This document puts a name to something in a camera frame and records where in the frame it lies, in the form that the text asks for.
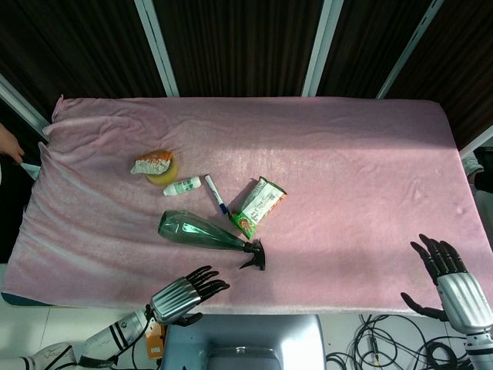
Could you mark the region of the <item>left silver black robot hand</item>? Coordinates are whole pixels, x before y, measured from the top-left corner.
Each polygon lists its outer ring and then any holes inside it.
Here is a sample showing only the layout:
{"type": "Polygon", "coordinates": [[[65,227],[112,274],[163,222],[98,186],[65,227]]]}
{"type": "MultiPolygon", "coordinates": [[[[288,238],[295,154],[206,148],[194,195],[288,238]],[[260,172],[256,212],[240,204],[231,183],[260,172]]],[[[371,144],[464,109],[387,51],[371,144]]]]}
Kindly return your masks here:
{"type": "Polygon", "coordinates": [[[202,266],[155,293],[149,306],[156,322],[162,325],[187,327],[201,320],[202,313],[192,315],[188,313],[230,287],[223,280],[213,280],[218,275],[219,272],[214,271],[211,266],[202,266]]]}

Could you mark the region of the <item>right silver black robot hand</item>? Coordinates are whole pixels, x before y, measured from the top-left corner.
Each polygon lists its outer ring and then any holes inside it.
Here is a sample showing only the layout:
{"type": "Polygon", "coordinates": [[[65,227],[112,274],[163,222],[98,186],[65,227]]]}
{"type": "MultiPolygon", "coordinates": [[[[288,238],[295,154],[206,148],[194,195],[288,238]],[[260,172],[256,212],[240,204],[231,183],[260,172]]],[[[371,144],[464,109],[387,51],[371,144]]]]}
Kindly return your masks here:
{"type": "Polygon", "coordinates": [[[465,267],[458,251],[444,240],[423,234],[420,243],[411,247],[424,263],[441,301],[441,308],[429,308],[401,293],[401,298],[414,312],[428,318],[448,321],[463,335],[479,335],[492,329],[492,309],[476,277],[465,267]]]}

